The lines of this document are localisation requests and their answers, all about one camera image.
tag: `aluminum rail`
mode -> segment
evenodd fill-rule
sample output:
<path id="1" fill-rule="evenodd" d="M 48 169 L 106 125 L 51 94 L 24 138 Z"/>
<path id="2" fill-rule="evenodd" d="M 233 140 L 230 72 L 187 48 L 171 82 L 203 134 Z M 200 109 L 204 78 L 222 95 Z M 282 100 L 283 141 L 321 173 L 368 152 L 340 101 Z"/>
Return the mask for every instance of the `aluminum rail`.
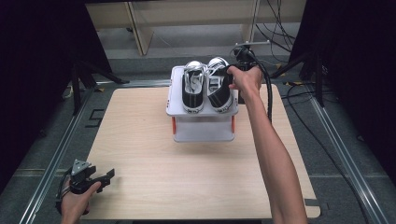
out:
<path id="1" fill-rule="evenodd" d="M 64 152 L 70 143 L 70 139 L 78 126 L 78 122 L 81 119 L 81 115 L 84 110 L 84 107 L 87 104 L 88 99 L 90 98 L 92 93 L 93 93 L 93 89 L 89 89 L 87 91 L 87 93 L 84 95 L 84 98 L 82 99 L 81 109 L 70 120 L 70 123 L 67 126 L 66 131 L 64 132 L 64 136 L 62 137 L 60 144 L 56 148 L 56 151 L 49 163 L 46 172 L 41 177 L 40 183 L 35 189 L 35 193 L 33 194 L 32 198 L 30 199 L 27 205 L 27 208 L 20 221 L 21 224 L 33 223 L 33 220 L 35 219 L 35 214 L 37 213 L 38 209 L 40 208 L 41 204 L 44 201 L 44 197 L 46 196 L 50 188 L 50 183 L 52 182 L 52 179 L 56 173 L 56 169 L 62 160 Z"/>
<path id="2" fill-rule="evenodd" d="M 305 85 L 308 91 L 313 92 L 313 87 L 311 85 Z M 366 207 L 367 212 L 369 213 L 371 219 L 374 223 L 377 224 L 387 224 L 388 219 L 378 203 L 378 200 L 375 197 L 372 189 L 369 184 L 365 180 L 361 170 L 359 169 L 356 162 L 353 160 L 350 155 L 346 145 L 344 144 L 341 136 L 338 134 L 335 129 L 332 121 L 324 107 L 321 107 L 315 97 L 311 97 L 311 103 L 316 109 L 320 121 L 322 122 L 327 134 L 330 136 L 332 143 L 335 147 L 335 150 L 338 153 L 338 156 L 341 159 L 341 162 L 346 169 L 346 172 L 349 174 L 350 179 L 352 181 L 353 187 L 356 189 L 358 194 L 361 197 L 361 200 Z"/>

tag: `shoe lace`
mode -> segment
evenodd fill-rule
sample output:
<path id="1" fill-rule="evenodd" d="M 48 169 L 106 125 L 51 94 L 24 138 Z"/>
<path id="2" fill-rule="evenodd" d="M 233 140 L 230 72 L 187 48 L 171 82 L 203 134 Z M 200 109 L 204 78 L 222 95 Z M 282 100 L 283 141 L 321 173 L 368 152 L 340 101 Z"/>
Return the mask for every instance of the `shoe lace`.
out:
<path id="1" fill-rule="evenodd" d="M 195 89 L 192 87 L 193 85 L 192 82 L 196 79 L 201 79 L 202 76 L 204 75 L 205 72 L 205 65 L 200 64 L 200 65 L 195 65 L 195 66 L 187 66 L 184 68 L 184 72 L 187 73 L 187 80 L 186 82 L 189 84 L 190 88 L 195 91 Z"/>
<path id="2" fill-rule="evenodd" d="M 224 63 L 218 62 L 215 64 L 212 64 L 209 68 L 207 68 L 207 72 L 209 73 L 209 76 L 212 76 L 215 74 L 220 68 L 225 67 Z"/>

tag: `human arm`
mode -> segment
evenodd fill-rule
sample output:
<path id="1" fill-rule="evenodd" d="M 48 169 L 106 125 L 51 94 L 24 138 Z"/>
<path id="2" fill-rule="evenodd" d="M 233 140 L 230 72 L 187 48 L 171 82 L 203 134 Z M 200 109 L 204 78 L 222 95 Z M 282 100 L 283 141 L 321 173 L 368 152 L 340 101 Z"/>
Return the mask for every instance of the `human arm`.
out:
<path id="1" fill-rule="evenodd" d="M 260 97 L 262 71 L 253 67 L 242 72 L 234 66 L 230 88 L 240 90 L 253 132 L 262 178 L 267 188 L 275 223 L 307 223 L 300 182 L 289 152 L 268 119 Z"/>
<path id="2" fill-rule="evenodd" d="M 78 224 L 79 218 L 87 210 L 91 196 L 100 188 L 101 182 L 94 183 L 83 194 L 68 192 L 62 199 L 62 224 Z"/>

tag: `hand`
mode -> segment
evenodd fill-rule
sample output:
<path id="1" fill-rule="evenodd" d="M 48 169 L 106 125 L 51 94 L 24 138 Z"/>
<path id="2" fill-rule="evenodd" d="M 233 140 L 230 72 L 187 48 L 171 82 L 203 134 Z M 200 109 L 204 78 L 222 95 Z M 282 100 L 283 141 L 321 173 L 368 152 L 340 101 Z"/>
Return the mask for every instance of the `hand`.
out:
<path id="1" fill-rule="evenodd" d="M 88 202 L 100 186 L 101 182 L 96 182 L 83 194 L 66 193 L 62 200 L 62 223 L 78 223 L 82 214 L 90 210 Z"/>
<path id="2" fill-rule="evenodd" d="M 259 67 L 255 66 L 244 72 L 235 66 L 230 66 L 227 73 L 233 74 L 233 84 L 230 84 L 230 89 L 240 90 L 242 98 L 247 100 L 253 95 L 260 96 L 260 88 L 262 87 L 262 70 L 260 70 Z"/>

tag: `forearm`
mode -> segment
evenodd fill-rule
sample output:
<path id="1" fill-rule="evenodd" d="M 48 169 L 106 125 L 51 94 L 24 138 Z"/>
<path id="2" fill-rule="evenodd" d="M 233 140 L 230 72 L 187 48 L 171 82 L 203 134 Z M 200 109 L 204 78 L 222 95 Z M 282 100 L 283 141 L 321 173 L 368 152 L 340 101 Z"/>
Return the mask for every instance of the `forearm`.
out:
<path id="1" fill-rule="evenodd" d="M 70 219 L 68 217 L 62 217 L 61 224 L 79 224 L 79 220 Z"/>
<path id="2" fill-rule="evenodd" d="M 306 223 L 300 182 L 289 152 L 267 118 L 259 94 L 250 94 L 245 102 L 274 222 Z"/>

